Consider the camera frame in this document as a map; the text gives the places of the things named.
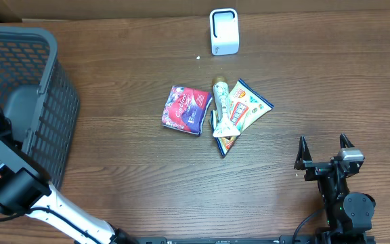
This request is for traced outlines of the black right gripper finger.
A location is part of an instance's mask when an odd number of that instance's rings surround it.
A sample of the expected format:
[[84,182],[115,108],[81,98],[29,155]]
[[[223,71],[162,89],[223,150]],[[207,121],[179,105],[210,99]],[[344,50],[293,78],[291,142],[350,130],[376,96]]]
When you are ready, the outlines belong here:
[[297,153],[297,158],[295,160],[294,169],[305,170],[307,164],[310,163],[313,163],[312,157],[308,145],[306,143],[305,136],[301,136],[299,139],[299,150]]
[[345,133],[342,133],[339,137],[340,140],[340,148],[353,148],[354,145],[351,143],[349,138],[346,136]]

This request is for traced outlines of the yellow blue snack bag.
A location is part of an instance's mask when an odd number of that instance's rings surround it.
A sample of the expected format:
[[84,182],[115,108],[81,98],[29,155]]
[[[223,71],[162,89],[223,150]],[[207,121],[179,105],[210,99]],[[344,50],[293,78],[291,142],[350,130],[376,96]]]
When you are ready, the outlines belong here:
[[[230,92],[231,121],[239,129],[240,133],[251,126],[274,108],[274,105],[266,98],[251,88],[243,79],[239,79]],[[211,111],[211,131],[218,124],[218,112]],[[215,138],[216,145],[224,158],[230,151],[238,136]]]

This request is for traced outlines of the pink purple sanitary pad pack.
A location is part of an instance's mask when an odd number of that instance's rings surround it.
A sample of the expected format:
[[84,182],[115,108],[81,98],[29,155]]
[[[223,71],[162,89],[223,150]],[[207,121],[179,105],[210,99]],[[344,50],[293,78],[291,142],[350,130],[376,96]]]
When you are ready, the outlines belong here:
[[212,98],[210,92],[174,85],[165,103],[162,125],[199,136]]

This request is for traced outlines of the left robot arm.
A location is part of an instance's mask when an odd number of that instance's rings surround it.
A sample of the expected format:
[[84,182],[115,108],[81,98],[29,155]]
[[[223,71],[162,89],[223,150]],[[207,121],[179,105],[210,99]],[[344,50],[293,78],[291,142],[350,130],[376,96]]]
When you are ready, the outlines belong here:
[[125,231],[95,218],[64,197],[49,174],[22,152],[0,107],[0,222],[22,216],[57,228],[75,243],[135,243]]

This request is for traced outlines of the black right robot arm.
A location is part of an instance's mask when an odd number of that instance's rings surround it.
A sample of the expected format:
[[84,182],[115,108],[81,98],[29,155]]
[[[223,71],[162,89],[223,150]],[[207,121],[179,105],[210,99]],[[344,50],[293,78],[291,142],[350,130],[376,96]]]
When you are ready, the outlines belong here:
[[340,135],[340,150],[328,162],[315,163],[312,160],[305,137],[299,139],[299,150],[294,168],[305,171],[306,181],[316,181],[322,196],[323,208],[308,216],[298,225],[292,236],[320,212],[326,213],[327,228],[316,230],[312,243],[374,243],[366,231],[372,228],[372,217],[376,202],[373,197],[360,192],[351,192],[347,178],[359,173],[365,156],[345,134]]

